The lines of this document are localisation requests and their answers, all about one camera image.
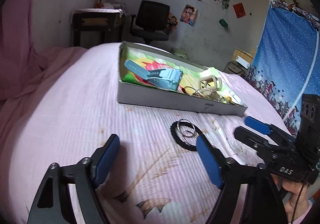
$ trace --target starry blue fabric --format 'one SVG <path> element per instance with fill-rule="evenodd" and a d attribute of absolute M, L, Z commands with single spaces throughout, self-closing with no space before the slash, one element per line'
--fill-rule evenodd
<path fill-rule="evenodd" d="M 293 12 L 269 7 L 257 54 L 247 81 L 262 93 L 284 118 L 298 97 L 316 50 L 317 31 Z M 320 54 L 305 93 L 320 94 Z M 295 134 L 300 126 L 301 100 L 284 121 Z"/>

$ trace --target gray box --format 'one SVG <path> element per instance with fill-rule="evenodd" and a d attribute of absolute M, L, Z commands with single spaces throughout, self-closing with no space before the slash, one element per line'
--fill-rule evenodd
<path fill-rule="evenodd" d="M 135 43 L 123 42 L 120 45 L 119 51 L 119 84 L 118 84 L 118 103 L 149 106 L 167 109 L 177 109 L 184 111 L 193 111 L 200 113 L 211 113 L 219 115 L 235 115 L 243 116 L 247 109 L 245 103 L 226 85 L 223 83 L 231 92 L 232 97 L 240 104 L 240 106 L 225 104 L 218 101 L 212 101 L 204 98 L 198 98 L 195 96 L 189 96 L 187 94 L 178 93 L 170 90 L 162 90 L 151 87 L 145 87 L 132 83 L 123 82 L 121 77 L 124 76 L 125 70 L 121 63 L 125 59 L 121 59 L 121 55 L 127 48 L 139 49 L 140 52 L 151 55 L 156 58 L 164 59 L 168 62 L 172 62 L 177 66 L 183 66 L 187 69 L 201 72 L 207 68 L 200 66 L 193 62 L 187 61 L 183 58 L 174 56 L 170 53 L 163 52 L 159 49 L 151 46 L 145 46 Z"/>

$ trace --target screw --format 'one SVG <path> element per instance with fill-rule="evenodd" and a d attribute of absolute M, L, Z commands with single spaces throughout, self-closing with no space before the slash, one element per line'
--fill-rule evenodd
<path fill-rule="evenodd" d="M 227 162 L 228 164 L 233 164 L 233 163 L 236 162 L 236 160 L 233 159 L 232 157 L 228 157 L 228 158 L 226 159 L 226 162 Z"/>
<path fill-rule="evenodd" d="M 59 165 L 57 163 L 52 163 L 50 169 L 56 169 Z"/>
<path fill-rule="evenodd" d="M 264 163 L 259 163 L 258 168 L 264 170 L 266 169 L 266 165 Z"/>
<path fill-rule="evenodd" d="M 81 160 L 82 164 L 87 164 L 89 162 L 90 162 L 90 158 L 89 157 L 82 158 L 82 160 Z"/>

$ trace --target office chair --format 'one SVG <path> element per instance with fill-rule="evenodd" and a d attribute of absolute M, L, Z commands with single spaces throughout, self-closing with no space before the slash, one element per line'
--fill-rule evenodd
<path fill-rule="evenodd" d="M 136 15 L 131 15 L 130 34 L 143 38 L 148 45 L 152 41 L 168 41 L 169 36 L 155 31 L 162 31 L 167 27 L 169 11 L 170 6 L 143 0 L 136 18 L 136 25 L 143 29 L 132 28 Z"/>

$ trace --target black braided bracelet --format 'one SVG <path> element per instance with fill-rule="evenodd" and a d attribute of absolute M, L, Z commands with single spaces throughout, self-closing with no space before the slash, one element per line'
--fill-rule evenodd
<path fill-rule="evenodd" d="M 176 143 L 181 146 L 182 148 L 186 149 L 186 150 L 189 150 L 189 151 L 194 151 L 196 152 L 197 149 L 196 149 L 196 146 L 193 146 L 193 145 L 189 145 L 185 142 L 183 142 L 177 135 L 177 128 L 178 128 L 178 122 L 179 121 L 176 121 L 174 122 L 171 127 L 170 127 L 170 130 L 171 130 L 171 134 L 172 134 L 172 137 L 173 139 L 176 141 Z M 190 128 L 193 128 L 195 127 L 196 129 L 196 132 L 198 133 L 198 135 L 202 135 L 204 136 L 204 134 L 202 133 L 202 131 L 195 125 L 189 123 L 189 122 L 184 122 L 184 121 L 180 121 L 179 122 L 179 125 L 180 126 L 187 126 L 187 127 L 190 127 Z"/>

